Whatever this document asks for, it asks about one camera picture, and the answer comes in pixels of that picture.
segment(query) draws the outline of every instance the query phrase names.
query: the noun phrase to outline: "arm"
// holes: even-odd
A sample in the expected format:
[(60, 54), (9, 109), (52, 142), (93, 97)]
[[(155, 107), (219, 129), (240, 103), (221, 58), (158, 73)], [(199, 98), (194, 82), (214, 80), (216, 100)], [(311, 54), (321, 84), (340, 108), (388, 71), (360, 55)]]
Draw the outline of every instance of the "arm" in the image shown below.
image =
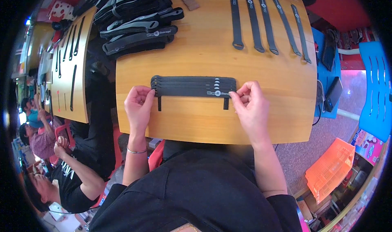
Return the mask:
[(104, 180), (94, 170), (69, 156), (63, 147), (64, 145), (67, 146), (68, 141), (62, 136), (58, 138), (55, 143), (56, 156), (67, 163), (78, 175), (82, 182), (80, 190), (83, 194), (90, 200), (95, 200), (105, 190)]
[(282, 166), (272, 147), (267, 131), (269, 102), (263, 97), (257, 81), (246, 82), (230, 92), (234, 109), (254, 150), (256, 182), (265, 197), (287, 194)]
[(155, 91), (145, 86), (134, 86), (125, 99), (124, 106), (128, 116), (130, 135), (125, 158), (122, 184), (130, 185), (149, 172), (145, 131), (150, 120), (150, 111)]
[(51, 127), (51, 125), (48, 123), (46, 120), (46, 112), (43, 109), (40, 109), (38, 111), (38, 118), (42, 121), (43, 126), (45, 127), (45, 131), (48, 133), (49, 137), (54, 139), (55, 136), (55, 130)]
[(34, 95), (34, 108), (36, 108), (38, 110), (41, 108), (39, 95), (38, 94)]

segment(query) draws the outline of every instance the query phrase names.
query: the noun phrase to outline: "black power bank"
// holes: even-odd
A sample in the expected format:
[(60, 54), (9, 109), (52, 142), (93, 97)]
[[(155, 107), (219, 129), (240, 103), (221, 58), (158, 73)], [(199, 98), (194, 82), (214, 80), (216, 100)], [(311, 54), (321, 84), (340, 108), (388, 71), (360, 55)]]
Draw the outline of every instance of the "black power bank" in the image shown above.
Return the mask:
[(340, 78), (336, 76), (325, 95), (324, 107), (326, 111), (332, 112), (332, 109), (335, 107), (342, 92), (343, 92), (342, 83), (340, 81)]

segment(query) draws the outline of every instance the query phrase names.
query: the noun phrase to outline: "stack of straps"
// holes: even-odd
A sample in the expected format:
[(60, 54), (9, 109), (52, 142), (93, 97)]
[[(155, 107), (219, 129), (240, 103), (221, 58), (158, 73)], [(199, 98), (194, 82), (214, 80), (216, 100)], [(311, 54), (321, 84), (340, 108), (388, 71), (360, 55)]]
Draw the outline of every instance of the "stack of straps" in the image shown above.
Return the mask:
[(170, 0), (98, 0), (94, 24), (109, 41), (102, 49), (115, 60), (120, 56), (163, 49), (174, 40), (174, 20), (184, 18), (182, 8), (172, 8)]

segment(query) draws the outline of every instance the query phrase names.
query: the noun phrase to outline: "person's right hand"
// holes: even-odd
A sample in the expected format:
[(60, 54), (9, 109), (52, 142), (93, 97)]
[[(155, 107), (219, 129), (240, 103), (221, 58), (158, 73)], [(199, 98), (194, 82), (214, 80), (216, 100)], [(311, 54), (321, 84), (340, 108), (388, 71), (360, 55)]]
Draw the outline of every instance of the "person's right hand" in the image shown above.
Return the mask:
[(145, 134), (150, 121), (155, 90), (146, 86), (134, 86), (124, 102), (131, 134)]
[(39, 118), (42, 122), (46, 121), (46, 112), (45, 112), (45, 110), (44, 110), (43, 108), (41, 108), (41, 109), (38, 110), (38, 118)]
[(252, 144), (268, 137), (269, 102), (257, 81), (248, 81), (236, 92), (229, 92), (242, 128)]

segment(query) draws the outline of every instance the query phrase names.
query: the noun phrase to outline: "black graphic t-shirt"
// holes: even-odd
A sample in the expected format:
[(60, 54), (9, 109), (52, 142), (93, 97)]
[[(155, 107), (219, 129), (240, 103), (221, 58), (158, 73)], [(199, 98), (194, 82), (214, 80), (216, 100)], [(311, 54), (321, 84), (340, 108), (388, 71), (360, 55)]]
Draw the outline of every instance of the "black graphic t-shirt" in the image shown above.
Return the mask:
[[(88, 158), (85, 158), (80, 151), (75, 150), (71, 156), (94, 169), (91, 163), (88, 162)], [(94, 201), (87, 198), (80, 189), (82, 181), (76, 172), (61, 159), (58, 160), (57, 164), (58, 166), (51, 173), (49, 180), (58, 180), (61, 206), (70, 213), (81, 213), (89, 210), (91, 206), (97, 203), (98, 197)]]

